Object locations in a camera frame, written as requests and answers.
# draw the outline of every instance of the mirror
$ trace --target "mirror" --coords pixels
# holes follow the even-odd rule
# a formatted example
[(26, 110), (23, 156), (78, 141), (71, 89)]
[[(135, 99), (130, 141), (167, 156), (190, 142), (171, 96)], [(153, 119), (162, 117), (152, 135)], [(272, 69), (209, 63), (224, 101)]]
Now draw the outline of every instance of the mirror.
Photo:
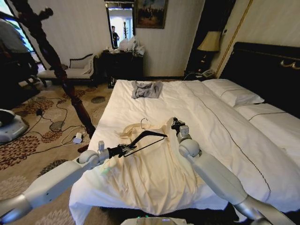
[(109, 1), (105, 6), (112, 48), (116, 49), (122, 40), (135, 35), (134, 3)]

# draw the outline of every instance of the dark wooden headboard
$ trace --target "dark wooden headboard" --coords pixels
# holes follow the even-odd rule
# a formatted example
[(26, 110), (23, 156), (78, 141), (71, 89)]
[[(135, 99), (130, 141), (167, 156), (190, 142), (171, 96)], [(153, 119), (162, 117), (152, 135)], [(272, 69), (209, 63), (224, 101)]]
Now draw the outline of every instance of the dark wooden headboard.
[(300, 48), (237, 42), (220, 76), (300, 118)]

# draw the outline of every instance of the wooden bed post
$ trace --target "wooden bed post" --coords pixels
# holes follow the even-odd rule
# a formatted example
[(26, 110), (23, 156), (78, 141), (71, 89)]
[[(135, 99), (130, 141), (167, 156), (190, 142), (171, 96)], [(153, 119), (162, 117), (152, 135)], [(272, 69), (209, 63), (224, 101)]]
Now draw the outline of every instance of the wooden bed post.
[(42, 20), (45, 20), (53, 15), (50, 8), (41, 11), (39, 15), (35, 14), (28, 0), (11, 0), (16, 10), (19, 12), (18, 21), (24, 24), (30, 31), (30, 34), (37, 40), (39, 49), (45, 60), (54, 68), (54, 73), (60, 79), (62, 88), (65, 93), (71, 98), (72, 106), (75, 108), (80, 121), (86, 128), (90, 138), (95, 132), (95, 127), (92, 125), (90, 116), (83, 106), (82, 101), (75, 95), (75, 88), (67, 78), (67, 73), (62, 69), (58, 54), (50, 45), (46, 38), (46, 34), (42, 28)]

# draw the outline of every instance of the picture frame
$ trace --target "picture frame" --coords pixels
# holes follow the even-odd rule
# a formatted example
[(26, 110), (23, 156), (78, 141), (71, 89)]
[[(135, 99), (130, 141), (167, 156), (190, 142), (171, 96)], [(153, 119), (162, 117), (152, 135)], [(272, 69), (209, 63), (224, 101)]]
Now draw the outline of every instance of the picture frame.
[(135, 27), (163, 29), (168, 0), (135, 0)]

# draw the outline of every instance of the stitched line on duvet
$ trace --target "stitched line on duvet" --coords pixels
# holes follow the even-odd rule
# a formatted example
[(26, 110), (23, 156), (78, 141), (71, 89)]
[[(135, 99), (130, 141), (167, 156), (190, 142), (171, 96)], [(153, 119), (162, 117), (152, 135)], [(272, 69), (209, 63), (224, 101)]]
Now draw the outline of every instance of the stitched line on duvet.
[(255, 116), (258, 116), (258, 115), (267, 115), (267, 114), (278, 114), (278, 113), (287, 113), (287, 112), (270, 112), (270, 113), (260, 113), (260, 114), (257, 114), (257, 115), (254, 115), (253, 117), (251, 117), (248, 121), (252, 120)]
[(221, 122), (221, 120), (219, 119), (219, 117), (215, 114), (214, 111), (212, 111), (212, 109), (210, 109), (203, 101), (201, 98), (199, 98), (197, 95), (194, 94), (194, 92), (185, 84), (185, 86), (193, 93), (194, 96), (196, 96), (204, 105), (206, 108), (208, 108), (217, 118), (217, 120), (222, 124), (222, 126), (225, 128), (225, 130), (228, 132), (231, 140), (233, 141), (233, 143), (239, 148), (239, 150), (241, 151), (241, 153), (249, 160), (250, 163), (252, 163), (252, 165), (256, 168), (256, 170), (260, 173), (260, 175), (262, 176), (264, 182), (266, 183), (266, 185), (268, 186), (268, 190), (269, 190), (269, 193), (268, 193), (268, 196), (265, 200), (265, 202), (269, 199), (270, 195), (271, 195), (271, 188), (267, 182), (267, 180), (265, 179), (264, 175), (262, 174), (262, 172), (257, 168), (257, 166), (254, 164), (254, 162), (252, 162), (251, 159), (249, 159), (249, 157), (243, 152), (243, 150), (241, 149), (241, 147), (234, 141), (233, 137), (231, 136), (229, 130), (225, 127), (225, 125)]
[(226, 90), (226, 91), (224, 91), (224, 92), (220, 95), (220, 97), (222, 97), (222, 95), (224, 95), (225, 92), (227, 92), (227, 91), (233, 91), (233, 90)]

